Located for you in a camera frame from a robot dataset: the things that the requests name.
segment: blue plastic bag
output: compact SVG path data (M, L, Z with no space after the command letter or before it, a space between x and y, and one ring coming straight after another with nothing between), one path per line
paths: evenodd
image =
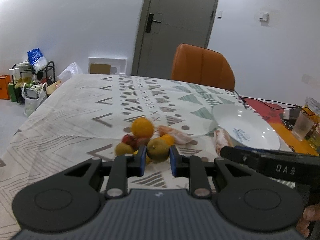
M30 62L30 65L32 65L35 69L36 74L40 70L44 69L48 63L39 48L28 51L28 60Z

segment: hand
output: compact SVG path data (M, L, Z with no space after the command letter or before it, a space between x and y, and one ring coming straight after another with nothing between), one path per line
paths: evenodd
M296 229L304 237L308 237L310 233L308 229L310 221L318 220L320 220L320 203L317 205L308 206L304 209L303 215L300 218Z

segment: gray door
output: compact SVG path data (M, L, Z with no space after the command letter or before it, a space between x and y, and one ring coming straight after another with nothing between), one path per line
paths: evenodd
M148 15L161 23L153 21L148 33L146 19L138 76L169 79L179 44L206 47L216 5L217 0L151 0Z

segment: orange leather chair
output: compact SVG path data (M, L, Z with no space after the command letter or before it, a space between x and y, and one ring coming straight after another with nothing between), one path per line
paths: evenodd
M222 54L188 44L180 44L176 50L171 79L226 90L235 88L233 71Z

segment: white bowl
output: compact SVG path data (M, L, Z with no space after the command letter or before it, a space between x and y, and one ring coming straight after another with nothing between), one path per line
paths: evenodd
M243 106L219 104L212 110L217 125L240 145L279 150L280 140L273 128L260 116Z

